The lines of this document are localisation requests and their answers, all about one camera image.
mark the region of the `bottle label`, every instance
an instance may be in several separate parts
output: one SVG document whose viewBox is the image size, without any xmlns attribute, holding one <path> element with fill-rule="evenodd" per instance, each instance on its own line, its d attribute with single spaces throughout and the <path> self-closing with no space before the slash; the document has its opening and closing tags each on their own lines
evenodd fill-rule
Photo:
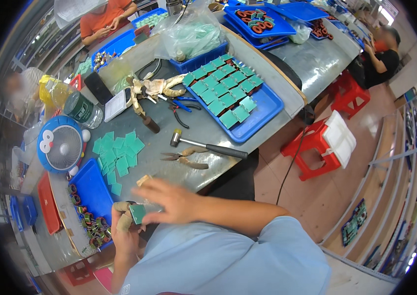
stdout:
<svg viewBox="0 0 417 295">
<path fill-rule="evenodd" d="M 85 98 L 82 94 L 79 94 L 74 109 L 72 109 L 67 115 L 79 123 L 85 123 L 87 120 L 89 120 L 93 110 L 93 103 L 88 101 L 88 99 Z"/>
</svg>

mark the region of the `small desk fan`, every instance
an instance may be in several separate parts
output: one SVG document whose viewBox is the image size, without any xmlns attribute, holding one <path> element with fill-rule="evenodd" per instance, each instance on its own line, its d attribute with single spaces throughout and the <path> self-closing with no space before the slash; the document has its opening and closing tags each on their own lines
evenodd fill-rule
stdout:
<svg viewBox="0 0 417 295">
<path fill-rule="evenodd" d="M 56 116 L 47 121 L 38 135 L 36 148 L 45 169 L 52 173 L 65 173 L 74 168 L 83 156 L 82 133 L 70 117 Z"/>
</svg>

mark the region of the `black shirt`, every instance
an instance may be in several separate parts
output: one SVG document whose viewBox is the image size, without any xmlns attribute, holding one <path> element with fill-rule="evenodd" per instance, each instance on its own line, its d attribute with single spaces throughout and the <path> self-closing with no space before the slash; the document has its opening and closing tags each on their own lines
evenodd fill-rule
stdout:
<svg viewBox="0 0 417 295">
<path fill-rule="evenodd" d="M 392 49 L 376 53 L 375 56 L 377 59 L 381 60 L 387 69 L 384 73 L 379 74 L 371 62 L 371 56 L 367 52 L 363 52 L 363 55 L 366 58 L 363 65 L 365 86 L 368 89 L 392 78 L 400 62 L 399 54 Z"/>
</svg>

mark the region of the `smartphone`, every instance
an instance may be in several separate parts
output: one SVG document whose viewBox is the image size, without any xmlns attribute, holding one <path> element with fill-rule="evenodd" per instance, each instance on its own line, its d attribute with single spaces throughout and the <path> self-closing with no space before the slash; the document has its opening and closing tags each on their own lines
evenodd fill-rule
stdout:
<svg viewBox="0 0 417 295">
<path fill-rule="evenodd" d="M 97 72 L 92 72 L 84 79 L 84 83 L 103 106 L 114 97 Z"/>
</svg>

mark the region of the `plastic bottle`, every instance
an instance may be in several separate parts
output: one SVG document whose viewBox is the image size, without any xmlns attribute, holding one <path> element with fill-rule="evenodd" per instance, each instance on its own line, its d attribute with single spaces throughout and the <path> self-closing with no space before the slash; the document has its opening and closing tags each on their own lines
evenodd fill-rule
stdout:
<svg viewBox="0 0 417 295">
<path fill-rule="evenodd" d="M 97 128 L 104 118 L 104 112 L 77 90 L 68 96 L 63 111 L 90 129 Z"/>
</svg>

